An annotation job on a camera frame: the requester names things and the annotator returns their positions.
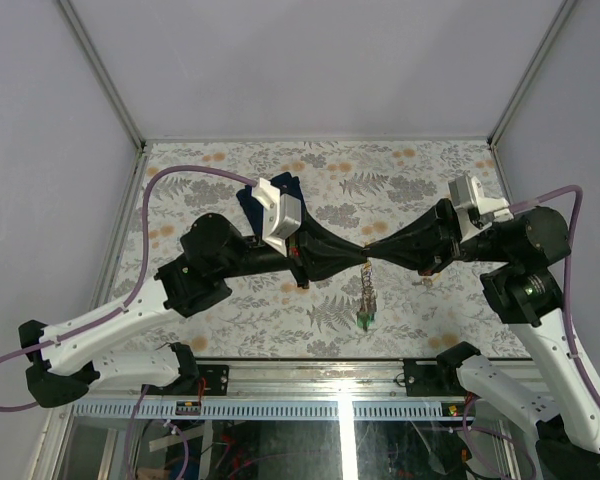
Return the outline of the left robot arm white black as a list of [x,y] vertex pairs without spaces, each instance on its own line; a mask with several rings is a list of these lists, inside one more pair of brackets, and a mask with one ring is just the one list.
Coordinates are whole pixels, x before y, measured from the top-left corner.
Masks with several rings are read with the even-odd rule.
[[143,352],[114,347],[217,305],[232,293],[229,278],[288,270],[305,288],[366,261],[361,246],[314,221],[286,240],[284,253],[241,235],[220,214],[201,216],[180,242],[182,254],[160,267],[131,301],[117,299],[62,324],[30,320],[20,326],[21,345],[29,350],[27,388],[39,406],[59,407],[106,390],[197,394],[202,380],[189,346],[170,342]]

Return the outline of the keyring with tagged keys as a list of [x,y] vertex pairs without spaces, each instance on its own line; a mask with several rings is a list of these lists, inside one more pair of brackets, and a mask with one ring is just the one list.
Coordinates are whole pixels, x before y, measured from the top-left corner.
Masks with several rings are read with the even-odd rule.
[[361,298],[356,314],[356,324],[364,332],[374,324],[377,314],[377,295],[373,285],[373,269],[370,261],[361,266]]

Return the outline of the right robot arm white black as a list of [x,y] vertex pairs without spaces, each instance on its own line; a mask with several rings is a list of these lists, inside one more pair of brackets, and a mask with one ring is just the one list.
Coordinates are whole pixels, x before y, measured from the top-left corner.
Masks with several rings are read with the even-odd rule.
[[454,261],[498,262],[481,275],[489,307],[531,355],[554,400],[517,384],[467,342],[436,358],[436,382],[463,390],[513,421],[557,479],[600,479],[600,390],[583,379],[585,355],[563,323],[566,288],[549,268],[571,253],[563,216],[548,207],[515,215],[504,199],[442,200],[418,220],[365,247],[370,258],[430,276]]

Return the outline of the key with yellow tag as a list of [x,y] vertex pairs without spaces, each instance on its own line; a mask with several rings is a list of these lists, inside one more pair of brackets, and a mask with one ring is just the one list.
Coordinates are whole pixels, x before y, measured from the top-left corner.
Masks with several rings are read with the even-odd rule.
[[434,274],[431,276],[421,276],[417,281],[413,282],[414,286],[423,286],[425,288],[431,288],[432,285],[437,281],[440,274]]

